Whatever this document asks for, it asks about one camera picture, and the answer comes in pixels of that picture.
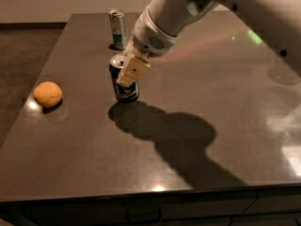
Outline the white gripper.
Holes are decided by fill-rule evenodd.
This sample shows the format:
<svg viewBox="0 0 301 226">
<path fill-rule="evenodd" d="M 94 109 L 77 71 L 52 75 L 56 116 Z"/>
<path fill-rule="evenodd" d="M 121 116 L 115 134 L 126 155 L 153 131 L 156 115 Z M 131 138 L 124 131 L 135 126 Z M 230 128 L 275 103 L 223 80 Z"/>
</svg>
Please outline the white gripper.
<svg viewBox="0 0 301 226">
<path fill-rule="evenodd" d="M 152 20 L 149 8 L 145 8 L 135 22 L 125 49 L 118 54 L 122 65 L 117 83 L 124 87 L 132 85 L 151 67 L 148 57 L 165 55 L 178 38 L 162 31 Z"/>
</svg>

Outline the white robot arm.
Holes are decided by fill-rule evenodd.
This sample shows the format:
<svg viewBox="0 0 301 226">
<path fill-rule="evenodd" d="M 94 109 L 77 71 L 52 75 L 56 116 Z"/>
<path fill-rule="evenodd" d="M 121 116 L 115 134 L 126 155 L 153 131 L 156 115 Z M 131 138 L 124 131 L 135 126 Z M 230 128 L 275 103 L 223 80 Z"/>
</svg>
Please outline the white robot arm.
<svg viewBox="0 0 301 226">
<path fill-rule="evenodd" d="M 130 86 L 186 27 L 216 11 L 236 17 L 295 74 L 301 73 L 301 0 L 151 0 L 135 22 L 117 83 Z"/>
</svg>

